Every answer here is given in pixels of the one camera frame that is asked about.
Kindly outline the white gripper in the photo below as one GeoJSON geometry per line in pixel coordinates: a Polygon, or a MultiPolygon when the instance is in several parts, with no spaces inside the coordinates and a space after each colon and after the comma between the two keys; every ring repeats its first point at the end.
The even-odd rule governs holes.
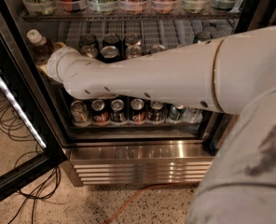
{"type": "Polygon", "coordinates": [[[76,60],[77,50],[66,47],[63,42],[55,42],[54,50],[48,59],[48,75],[54,80],[63,83],[63,75],[66,69],[76,60]]]}

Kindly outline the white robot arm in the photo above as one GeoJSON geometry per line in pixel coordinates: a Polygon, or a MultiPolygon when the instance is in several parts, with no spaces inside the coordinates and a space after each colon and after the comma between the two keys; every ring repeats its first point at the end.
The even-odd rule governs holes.
{"type": "Polygon", "coordinates": [[[276,224],[276,25],[110,64],[65,47],[47,70],[77,99],[126,95],[237,116],[186,224],[276,224]]]}

